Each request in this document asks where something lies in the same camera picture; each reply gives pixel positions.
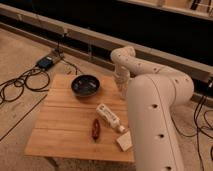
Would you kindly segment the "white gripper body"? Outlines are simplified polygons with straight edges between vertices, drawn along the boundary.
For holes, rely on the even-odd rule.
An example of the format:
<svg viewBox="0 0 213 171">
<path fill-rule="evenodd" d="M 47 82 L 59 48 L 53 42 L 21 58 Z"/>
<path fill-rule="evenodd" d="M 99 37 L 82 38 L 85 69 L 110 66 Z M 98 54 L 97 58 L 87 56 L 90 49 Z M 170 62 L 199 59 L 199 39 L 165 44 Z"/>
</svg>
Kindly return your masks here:
<svg viewBox="0 0 213 171">
<path fill-rule="evenodd" d="M 126 92 L 128 88 L 128 83 L 130 80 L 130 71 L 124 66 L 115 66 L 114 71 L 114 81 L 117 85 L 118 91 L 120 92 L 121 98 L 126 98 Z"/>
</svg>

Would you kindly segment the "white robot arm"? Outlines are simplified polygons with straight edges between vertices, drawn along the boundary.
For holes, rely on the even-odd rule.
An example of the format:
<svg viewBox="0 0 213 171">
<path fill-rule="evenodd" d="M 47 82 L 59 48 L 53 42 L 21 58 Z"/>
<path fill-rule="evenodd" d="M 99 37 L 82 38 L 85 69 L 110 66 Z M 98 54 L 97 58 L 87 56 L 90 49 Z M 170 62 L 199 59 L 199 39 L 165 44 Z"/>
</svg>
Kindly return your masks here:
<svg viewBox="0 0 213 171">
<path fill-rule="evenodd" d="M 190 100 L 186 73 L 136 57 L 133 47 L 111 52 L 115 80 L 125 94 L 137 171 L 184 171 L 170 108 Z"/>
</svg>

